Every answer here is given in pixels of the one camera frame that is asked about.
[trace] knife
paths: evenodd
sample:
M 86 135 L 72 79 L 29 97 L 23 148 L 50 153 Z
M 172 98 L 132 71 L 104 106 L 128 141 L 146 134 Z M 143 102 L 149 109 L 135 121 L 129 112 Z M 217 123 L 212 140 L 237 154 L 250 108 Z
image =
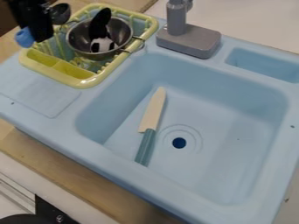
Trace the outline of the knife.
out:
M 149 101 L 143 119 L 139 126 L 139 132 L 144 133 L 143 140 L 137 152 L 135 162 L 148 166 L 154 150 L 156 128 L 159 124 L 160 115 L 166 99 L 166 91 L 159 87 Z

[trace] faucet base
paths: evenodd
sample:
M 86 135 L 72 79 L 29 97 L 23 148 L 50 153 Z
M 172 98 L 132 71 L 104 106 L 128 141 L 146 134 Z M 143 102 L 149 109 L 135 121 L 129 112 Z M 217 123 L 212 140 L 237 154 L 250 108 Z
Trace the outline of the faucet base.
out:
M 186 33 L 180 36 L 170 35 L 167 32 L 167 25 L 156 35 L 156 44 L 158 46 L 203 60 L 212 57 L 219 47 L 220 40 L 220 32 L 191 24 L 186 25 Z

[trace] black and white plush toy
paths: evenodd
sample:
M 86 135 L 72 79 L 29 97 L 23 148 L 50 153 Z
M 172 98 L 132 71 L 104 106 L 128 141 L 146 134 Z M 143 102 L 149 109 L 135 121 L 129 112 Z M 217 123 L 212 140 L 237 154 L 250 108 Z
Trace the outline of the black and white plush toy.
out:
M 101 53 L 113 50 L 118 45 L 111 39 L 107 24 L 111 19 L 111 10 L 105 8 L 100 10 L 89 25 L 89 38 L 91 40 L 90 51 Z

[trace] screw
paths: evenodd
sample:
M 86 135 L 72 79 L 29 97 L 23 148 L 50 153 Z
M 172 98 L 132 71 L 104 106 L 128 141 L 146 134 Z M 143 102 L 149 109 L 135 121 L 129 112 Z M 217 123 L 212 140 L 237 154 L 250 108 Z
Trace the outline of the screw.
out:
M 56 217 L 56 221 L 58 222 L 58 223 L 61 223 L 61 222 L 63 222 L 63 220 L 64 220 L 65 218 L 63 217 L 63 215 L 59 215 L 59 216 L 57 216 Z

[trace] small basin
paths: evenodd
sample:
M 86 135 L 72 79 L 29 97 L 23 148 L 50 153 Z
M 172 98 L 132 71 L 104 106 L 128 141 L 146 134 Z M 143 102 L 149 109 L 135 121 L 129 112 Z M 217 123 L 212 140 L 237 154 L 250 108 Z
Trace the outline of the small basin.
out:
M 221 206 L 245 203 L 288 107 L 278 90 L 190 60 L 137 57 L 76 120 L 86 138 L 134 161 L 158 87 L 167 101 L 149 169 Z

